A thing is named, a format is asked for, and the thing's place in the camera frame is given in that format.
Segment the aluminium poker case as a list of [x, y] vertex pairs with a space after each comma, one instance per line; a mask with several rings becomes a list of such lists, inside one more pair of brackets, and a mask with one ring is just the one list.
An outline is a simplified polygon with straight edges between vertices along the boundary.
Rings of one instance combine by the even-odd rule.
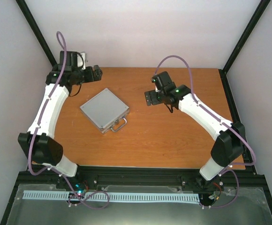
[[83, 114], [101, 132], [111, 130], [116, 133], [127, 124], [126, 116], [130, 108], [108, 88], [92, 97], [82, 106]]

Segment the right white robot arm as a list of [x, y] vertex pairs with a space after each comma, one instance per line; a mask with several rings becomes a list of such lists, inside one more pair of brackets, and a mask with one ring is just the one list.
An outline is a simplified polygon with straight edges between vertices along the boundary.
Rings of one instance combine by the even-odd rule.
[[150, 105], [164, 104], [172, 113], [176, 108], [190, 116], [215, 141], [209, 160], [200, 168], [197, 184], [202, 188], [214, 179], [222, 170], [232, 165], [232, 162], [244, 151], [244, 126], [232, 123], [219, 116], [206, 104], [200, 101], [190, 88], [181, 85], [169, 91], [150, 90], [144, 93], [146, 103]]

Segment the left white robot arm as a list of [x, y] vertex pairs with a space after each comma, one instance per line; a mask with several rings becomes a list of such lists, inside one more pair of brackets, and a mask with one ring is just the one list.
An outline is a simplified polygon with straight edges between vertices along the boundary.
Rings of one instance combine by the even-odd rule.
[[59, 175], [67, 176], [67, 183], [72, 188], [77, 189], [83, 185], [83, 176], [77, 173], [77, 164], [64, 155], [62, 145], [54, 139], [55, 128], [72, 87], [100, 81], [102, 74], [98, 65], [73, 68], [64, 72], [56, 65], [47, 75], [45, 93], [38, 113], [28, 131], [18, 136], [18, 142], [28, 159], [28, 169], [32, 175], [40, 174], [32, 169], [32, 163], [36, 163], [43, 165], [47, 170], [54, 170]]

